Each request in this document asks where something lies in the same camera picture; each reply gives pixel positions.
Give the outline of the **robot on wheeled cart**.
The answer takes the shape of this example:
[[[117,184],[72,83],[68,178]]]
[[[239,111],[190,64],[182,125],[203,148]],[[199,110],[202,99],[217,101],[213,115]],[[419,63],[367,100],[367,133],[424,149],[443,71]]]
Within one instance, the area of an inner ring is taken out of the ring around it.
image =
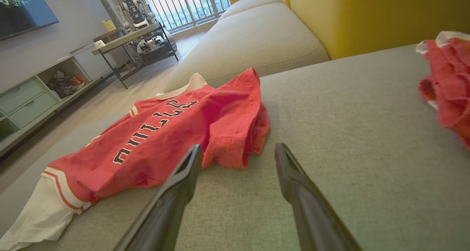
[[[155,27],[154,30],[128,42],[133,50],[131,59],[138,65],[159,61],[167,53],[176,55],[177,52],[174,38],[148,2],[149,0],[119,0],[119,6],[115,8],[129,34],[145,27]]]

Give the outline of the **large grey sofa seat cushion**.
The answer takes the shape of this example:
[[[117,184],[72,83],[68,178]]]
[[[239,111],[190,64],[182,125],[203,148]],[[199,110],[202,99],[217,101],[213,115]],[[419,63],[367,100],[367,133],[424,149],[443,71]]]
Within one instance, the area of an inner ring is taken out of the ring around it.
[[[438,123],[410,46],[261,79],[267,147],[202,171],[179,251],[299,251],[274,146],[284,142],[365,251],[470,251],[470,152]]]

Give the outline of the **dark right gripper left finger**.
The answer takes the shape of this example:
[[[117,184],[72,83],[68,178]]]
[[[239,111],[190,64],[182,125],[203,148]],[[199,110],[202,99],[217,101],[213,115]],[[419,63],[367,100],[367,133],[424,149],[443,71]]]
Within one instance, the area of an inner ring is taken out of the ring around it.
[[[203,149],[192,145],[114,251],[174,251],[186,206],[193,199]]]

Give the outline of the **clutter pile in cabinet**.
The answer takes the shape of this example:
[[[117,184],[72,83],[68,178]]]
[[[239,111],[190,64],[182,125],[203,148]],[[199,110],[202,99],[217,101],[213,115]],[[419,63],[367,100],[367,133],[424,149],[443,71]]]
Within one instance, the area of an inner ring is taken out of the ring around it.
[[[69,76],[64,70],[57,69],[51,79],[46,83],[47,87],[54,91],[61,99],[71,96],[80,90],[87,82],[77,76]]]

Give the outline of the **red jersey with white trim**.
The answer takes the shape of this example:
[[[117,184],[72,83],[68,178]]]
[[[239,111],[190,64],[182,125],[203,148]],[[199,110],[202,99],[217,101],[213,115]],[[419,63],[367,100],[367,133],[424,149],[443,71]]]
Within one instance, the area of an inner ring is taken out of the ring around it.
[[[162,184],[194,144],[202,146],[202,168],[245,169],[268,129],[254,68],[217,88],[195,73],[177,90],[137,101],[85,147],[49,163],[0,251],[55,241],[74,214],[99,200]]]

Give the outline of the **flat screen television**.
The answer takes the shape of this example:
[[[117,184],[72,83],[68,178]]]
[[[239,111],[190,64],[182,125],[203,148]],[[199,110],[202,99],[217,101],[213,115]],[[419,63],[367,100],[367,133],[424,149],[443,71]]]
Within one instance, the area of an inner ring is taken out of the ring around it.
[[[0,0],[0,41],[58,22],[45,0]]]

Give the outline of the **red mesh shorts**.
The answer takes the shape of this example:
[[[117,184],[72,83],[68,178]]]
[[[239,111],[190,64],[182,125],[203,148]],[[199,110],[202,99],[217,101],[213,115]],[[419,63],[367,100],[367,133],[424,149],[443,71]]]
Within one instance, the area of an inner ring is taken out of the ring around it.
[[[416,45],[430,64],[419,83],[424,101],[437,112],[441,126],[452,130],[470,151],[470,34],[442,31]]]

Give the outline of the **yellow sofa backrest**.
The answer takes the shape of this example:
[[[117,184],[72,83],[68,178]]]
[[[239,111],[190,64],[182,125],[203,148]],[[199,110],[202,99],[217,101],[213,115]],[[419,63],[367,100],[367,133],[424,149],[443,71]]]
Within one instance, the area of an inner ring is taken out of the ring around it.
[[[470,0],[289,0],[331,60],[470,33]]]

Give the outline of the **balcony railing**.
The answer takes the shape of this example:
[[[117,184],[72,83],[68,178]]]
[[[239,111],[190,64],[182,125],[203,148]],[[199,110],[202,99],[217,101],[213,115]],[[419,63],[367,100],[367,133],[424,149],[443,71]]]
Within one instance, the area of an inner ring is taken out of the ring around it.
[[[148,3],[169,33],[215,21],[231,6],[230,0],[148,0]]]

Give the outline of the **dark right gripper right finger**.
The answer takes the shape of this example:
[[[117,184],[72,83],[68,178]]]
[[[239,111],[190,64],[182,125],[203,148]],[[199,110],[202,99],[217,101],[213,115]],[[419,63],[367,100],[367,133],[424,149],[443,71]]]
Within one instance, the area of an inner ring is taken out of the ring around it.
[[[362,251],[286,144],[275,145],[275,161],[282,196],[292,206],[301,251]]]

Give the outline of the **white and green TV cabinet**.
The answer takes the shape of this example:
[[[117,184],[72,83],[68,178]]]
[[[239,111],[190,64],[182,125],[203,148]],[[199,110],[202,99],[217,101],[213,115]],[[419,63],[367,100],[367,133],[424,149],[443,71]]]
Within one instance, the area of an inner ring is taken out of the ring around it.
[[[118,64],[112,56],[102,58],[93,44],[57,60],[50,67],[0,94],[0,157],[30,135],[50,117],[96,84],[112,75]],[[52,88],[60,75],[78,82],[77,90]]]

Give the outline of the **grey table with black legs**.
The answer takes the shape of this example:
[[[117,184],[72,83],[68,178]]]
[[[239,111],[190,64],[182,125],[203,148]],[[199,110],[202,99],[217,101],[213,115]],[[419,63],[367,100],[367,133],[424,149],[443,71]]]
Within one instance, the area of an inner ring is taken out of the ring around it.
[[[128,89],[128,86],[125,84],[125,80],[139,72],[144,67],[160,62],[161,60],[166,60],[170,57],[175,57],[177,61],[179,60],[174,48],[175,42],[171,42],[171,39],[167,35],[164,27],[165,26],[160,23],[146,26],[112,40],[104,46],[94,49],[92,53],[93,55],[100,55],[111,68],[112,74],[116,75],[125,89]],[[134,58],[130,54],[127,54],[135,67],[126,74],[121,75],[116,68],[112,67],[109,60],[107,60],[106,54],[116,48],[124,48],[125,44],[129,45],[133,50],[134,55],[136,55],[136,58]]]

